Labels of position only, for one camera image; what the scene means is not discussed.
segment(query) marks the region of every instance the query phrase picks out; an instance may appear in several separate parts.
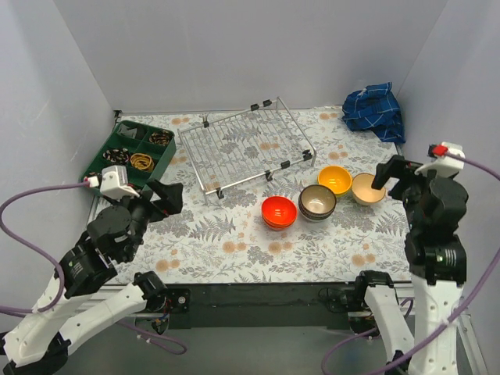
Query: gray bowl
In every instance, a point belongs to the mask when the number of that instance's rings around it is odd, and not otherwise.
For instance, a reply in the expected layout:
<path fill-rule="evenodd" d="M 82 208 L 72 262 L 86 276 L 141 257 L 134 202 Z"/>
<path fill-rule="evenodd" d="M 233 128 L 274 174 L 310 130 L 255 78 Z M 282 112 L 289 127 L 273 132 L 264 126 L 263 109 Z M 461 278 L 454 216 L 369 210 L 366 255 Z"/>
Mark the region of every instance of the gray bowl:
<path fill-rule="evenodd" d="M 309 185 L 298 196 L 301 214 L 311 221 L 325 220 L 334 212 L 336 205 L 337 197 L 323 185 Z"/>

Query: orange bowl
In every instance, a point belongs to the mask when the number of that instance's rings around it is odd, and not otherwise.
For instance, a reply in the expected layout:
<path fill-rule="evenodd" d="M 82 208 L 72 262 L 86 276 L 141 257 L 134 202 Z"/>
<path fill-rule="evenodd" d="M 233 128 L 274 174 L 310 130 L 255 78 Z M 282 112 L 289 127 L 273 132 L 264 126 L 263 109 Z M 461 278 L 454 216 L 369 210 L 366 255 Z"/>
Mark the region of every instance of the orange bowl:
<path fill-rule="evenodd" d="M 279 195 L 268 197 L 262 204 L 262 217 L 273 227 L 289 227 L 297 219 L 297 206 Z"/>
<path fill-rule="evenodd" d="M 291 226 L 291 224 L 290 224 L 290 225 L 287 225 L 286 227 L 275 227 L 273 224 L 268 222 L 264 216 L 262 217 L 262 219 L 264 220 L 264 223 L 266 223 L 266 225 L 272 230 L 285 230 Z"/>
<path fill-rule="evenodd" d="M 326 166 L 318 175 L 318 184 L 326 186 L 337 197 L 341 197 L 351 188 L 352 177 L 349 171 L 341 166 Z"/>

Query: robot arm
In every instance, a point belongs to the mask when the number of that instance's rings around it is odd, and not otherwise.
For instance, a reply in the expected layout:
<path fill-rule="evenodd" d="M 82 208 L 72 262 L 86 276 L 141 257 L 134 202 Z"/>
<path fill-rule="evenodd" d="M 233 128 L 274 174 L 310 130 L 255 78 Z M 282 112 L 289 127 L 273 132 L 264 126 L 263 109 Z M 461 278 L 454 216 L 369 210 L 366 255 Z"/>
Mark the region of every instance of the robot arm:
<path fill-rule="evenodd" d="M 73 249 L 61 262 L 64 293 L 50 310 L 39 312 L 55 298 L 59 278 L 52 277 L 33 313 L 3 335 L 2 347 L 9 358 L 5 374 L 49 375 L 61 368 L 86 340 L 130 313 L 161 308 L 166 287 L 154 272 L 136 274 L 134 282 L 109 300 L 74 316 L 103 284 L 117 275 L 113 262 L 131 262 L 149 223 L 182 210 L 182 184 L 163 185 L 149 181 L 152 190 L 136 192 L 127 183 L 125 167 L 110 166 L 102 178 L 92 177 L 91 186 L 101 184 L 101 193 L 114 204 L 103 209 Z M 159 200 L 150 202 L 153 192 Z"/>
<path fill-rule="evenodd" d="M 443 142 L 451 153 L 462 148 Z M 390 177 L 398 183 L 389 195 L 403 201 L 410 231 L 405 254 L 412 274 L 416 300 L 415 339 L 409 333 L 386 273 L 364 271 L 356 278 L 355 293 L 370 307 L 391 362 L 425 340 L 443 323 L 448 328 L 417 352 L 404 370 L 410 375 L 456 375 L 456 325 L 447 318 L 459 304 L 466 282 L 466 252 L 455 230 L 466 213 L 468 194 L 453 177 L 463 162 L 444 157 L 427 164 L 400 155 L 377 166 L 372 188 L 380 189 Z"/>

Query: dish rack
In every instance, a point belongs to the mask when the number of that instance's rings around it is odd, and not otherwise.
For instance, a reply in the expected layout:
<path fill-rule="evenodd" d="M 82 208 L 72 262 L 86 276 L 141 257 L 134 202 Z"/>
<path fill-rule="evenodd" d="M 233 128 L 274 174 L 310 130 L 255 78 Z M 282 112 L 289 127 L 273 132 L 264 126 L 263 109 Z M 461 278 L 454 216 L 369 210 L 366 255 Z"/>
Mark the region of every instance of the dish rack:
<path fill-rule="evenodd" d="M 179 130 L 179 138 L 207 196 L 224 197 L 224 190 L 310 160 L 316 149 L 290 109 L 278 97 L 250 109 Z"/>

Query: blue checkered towel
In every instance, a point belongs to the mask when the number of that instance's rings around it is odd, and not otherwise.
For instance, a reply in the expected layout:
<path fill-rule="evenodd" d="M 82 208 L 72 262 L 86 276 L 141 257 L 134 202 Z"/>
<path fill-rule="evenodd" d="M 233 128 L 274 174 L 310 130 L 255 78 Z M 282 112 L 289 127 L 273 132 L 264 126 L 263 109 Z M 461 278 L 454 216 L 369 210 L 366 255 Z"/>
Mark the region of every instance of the blue checkered towel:
<path fill-rule="evenodd" d="M 342 106 L 342 119 L 355 130 L 372 130 L 382 142 L 405 143 L 401 108 L 391 92 L 392 82 L 354 91 Z"/>

